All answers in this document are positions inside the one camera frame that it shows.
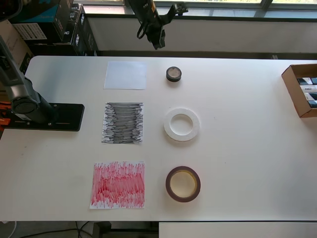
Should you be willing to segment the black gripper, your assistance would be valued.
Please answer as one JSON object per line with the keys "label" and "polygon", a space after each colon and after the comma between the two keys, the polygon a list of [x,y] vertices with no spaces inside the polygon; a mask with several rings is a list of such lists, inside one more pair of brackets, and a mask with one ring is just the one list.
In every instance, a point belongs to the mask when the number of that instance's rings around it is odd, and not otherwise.
{"label": "black gripper", "polygon": [[165,31],[159,15],[149,15],[140,24],[140,39],[146,35],[155,50],[165,47]]}

